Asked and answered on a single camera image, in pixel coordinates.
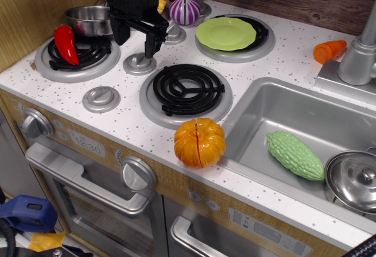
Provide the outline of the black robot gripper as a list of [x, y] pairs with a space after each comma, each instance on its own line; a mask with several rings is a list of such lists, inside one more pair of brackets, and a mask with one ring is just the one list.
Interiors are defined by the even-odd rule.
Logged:
[[146, 34], [146, 58], [151, 59], [160, 51], [169, 23], [157, 11], [159, 0], [108, 0], [108, 4], [112, 33], [118, 45], [130, 38], [133, 28]]

